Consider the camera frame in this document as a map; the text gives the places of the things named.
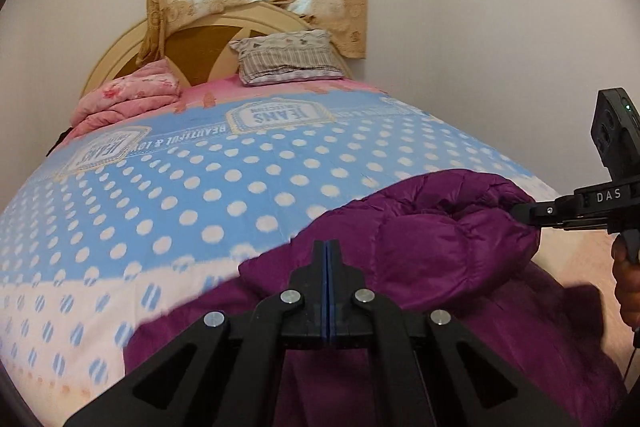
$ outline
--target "metal screw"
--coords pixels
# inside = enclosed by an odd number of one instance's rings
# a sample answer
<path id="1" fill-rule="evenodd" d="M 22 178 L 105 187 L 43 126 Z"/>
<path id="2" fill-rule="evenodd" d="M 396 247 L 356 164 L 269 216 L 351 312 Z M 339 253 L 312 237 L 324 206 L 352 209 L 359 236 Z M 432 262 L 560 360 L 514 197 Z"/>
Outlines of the metal screw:
<path id="1" fill-rule="evenodd" d="M 451 315 L 444 310 L 436 310 L 431 312 L 431 320 L 439 326 L 444 326 L 451 322 Z"/>
<path id="2" fill-rule="evenodd" d="M 204 323 L 209 328 L 217 328 L 225 321 L 225 315 L 220 312 L 209 312 L 204 316 Z"/>
<path id="3" fill-rule="evenodd" d="M 280 294 L 280 300 L 282 302 L 286 302 L 287 304 L 294 304 L 300 300 L 300 292 L 295 290 L 284 290 Z"/>
<path id="4" fill-rule="evenodd" d="M 367 288 L 362 288 L 355 293 L 355 298 L 358 302 L 371 302 L 375 297 L 376 294 Z"/>

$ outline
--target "white wall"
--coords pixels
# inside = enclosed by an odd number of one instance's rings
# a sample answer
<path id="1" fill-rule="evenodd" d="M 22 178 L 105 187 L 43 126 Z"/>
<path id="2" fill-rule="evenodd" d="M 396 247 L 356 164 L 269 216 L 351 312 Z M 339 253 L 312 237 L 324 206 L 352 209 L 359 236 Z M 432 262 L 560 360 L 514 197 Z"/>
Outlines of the white wall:
<path id="1" fill-rule="evenodd" d="M 144 15 L 145 0 L 0 10 L 0 208 L 66 129 L 95 63 Z M 604 179 L 589 138 L 597 89 L 620 85 L 640 100 L 640 0 L 369 0 L 368 39 L 356 76 L 559 190 Z"/>
<path id="2" fill-rule="evenodd" d="M 596 94 L 640 103 L 640 0 L 437 0 L 429 108 L 562 192 L 605 182 Z"/>

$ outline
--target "cable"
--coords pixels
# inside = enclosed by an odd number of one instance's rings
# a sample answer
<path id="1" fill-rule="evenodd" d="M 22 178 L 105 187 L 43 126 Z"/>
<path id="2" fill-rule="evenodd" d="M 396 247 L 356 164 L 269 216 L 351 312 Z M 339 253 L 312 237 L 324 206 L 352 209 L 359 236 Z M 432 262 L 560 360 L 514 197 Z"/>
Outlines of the cable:
<path id="1" fill-rule="evenodd" d="M 633 362 L 633 361 L 634 361 L 634 355 L 636 354 L 636 351 L 637 351 L 637 350 L 638 350 L 638 348 L 637 348 L 637 347 L 635 347 L 635 348 L 634 348 L 634 352 L 632 352 L 632 353 L 631 353 L 631 357 L 629 357 L 629 363 L 628 363 L 628 365 L 627 365 L 627 367 L 626 367 L 626 371 L 625 371 L 625 377 L 624 377 L 624 380 L 625 380 L 625 381 L 626 381 L 626 377 L 627 377 L 627 375 L 629 374 L 629 369 L 631 369 L 631 362 Z"/>

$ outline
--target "folded pink blanket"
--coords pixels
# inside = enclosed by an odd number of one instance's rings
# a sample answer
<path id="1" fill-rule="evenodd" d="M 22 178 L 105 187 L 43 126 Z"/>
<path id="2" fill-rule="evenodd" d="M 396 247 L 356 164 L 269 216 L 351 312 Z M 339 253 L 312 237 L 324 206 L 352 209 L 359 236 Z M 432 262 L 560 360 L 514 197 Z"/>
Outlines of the folded pink blanket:
<path id="1" fill-rule="evenodd" d="M 112 105 L 105 111 L 90 114 L 82 120 L 74 129 L 66 135 L 62 145 L 79 136 L 87 134 L 101 127 L 118 123 L 127 118 L 133 118 L 144 112 L 153 111 L 170 103 L 178 102 L 180 97 L 176 94 L 160 94 L 158 96 L 149 96 L 138 100 L 126 100 Z"/>
<path id="2" fill-rule="evenodd" d="M 180 95 L 178 79 L 172 73 L 165 58 L 147 64 L 127 76 L 107 82 L 84 95 L 71 116 L 71 127 L 78 127 L 89 115 L 113 108 L 121 102 L 164 95 Z"/>

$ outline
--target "blue polka dot bedspread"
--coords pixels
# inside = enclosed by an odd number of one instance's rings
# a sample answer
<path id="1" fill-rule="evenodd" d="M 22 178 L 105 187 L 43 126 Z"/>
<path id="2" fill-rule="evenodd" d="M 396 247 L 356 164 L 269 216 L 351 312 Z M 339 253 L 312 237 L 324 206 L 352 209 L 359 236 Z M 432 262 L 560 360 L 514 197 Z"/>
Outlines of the blue polka dot bedspread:
<path id="1" fill-rule="evenodd" d="M 155 111 L 73 140 L 33 173 L 0 217 L 0 359 L 41 421 L 62 425 L 118 381 L 140 322 L 327 209 L 448 168 L 558 197 L 434 116 L 350 86 Z"/>

